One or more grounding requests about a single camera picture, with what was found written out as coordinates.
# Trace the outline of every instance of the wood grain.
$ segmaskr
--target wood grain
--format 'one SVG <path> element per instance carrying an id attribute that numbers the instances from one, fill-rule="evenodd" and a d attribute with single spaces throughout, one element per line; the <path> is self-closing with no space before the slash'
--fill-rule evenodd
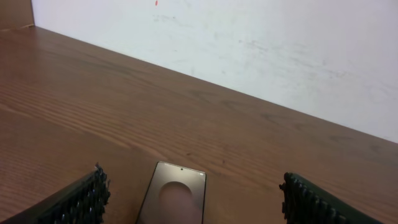
<path id="1" fill-rule="evenodd" d="M 0 220 L 93 169 L 134 223 L 155 163 L 208 173 L 205 223 L 283 223 L 297 172 L 398 223 L 398 146 L 40 28 L 0 33 Z"/>

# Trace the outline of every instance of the smartphone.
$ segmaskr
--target smartphone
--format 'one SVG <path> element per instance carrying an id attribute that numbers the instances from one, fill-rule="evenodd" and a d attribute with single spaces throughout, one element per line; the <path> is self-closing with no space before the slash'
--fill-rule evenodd
<path id="1" fill-rule="evenodd" d="M 206 174 L 158 162 L 136 224 L 201 224 Z"/>

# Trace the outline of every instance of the white wall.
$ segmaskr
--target white wall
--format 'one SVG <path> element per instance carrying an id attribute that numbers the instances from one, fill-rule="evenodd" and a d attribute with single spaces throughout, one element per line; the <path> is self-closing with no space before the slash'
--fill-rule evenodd
<path id="1" fill-rule="evenodd" d="M 35 23 L 398 142 L 396 0 L 33 0 Z"/>

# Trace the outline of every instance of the wooden table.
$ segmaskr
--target wooden table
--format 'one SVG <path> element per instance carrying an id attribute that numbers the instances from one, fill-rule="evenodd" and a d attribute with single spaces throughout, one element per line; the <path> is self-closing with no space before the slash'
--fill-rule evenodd
<path id="1" fill-rule="evenodd" d="M 40 28 L 0 32 L 0 220 L 98 161 L 134 223 L 157 161 L 208 174 L 204 223 L 283 223 L 283 173 L 398 223 L 398 147 Z"/>

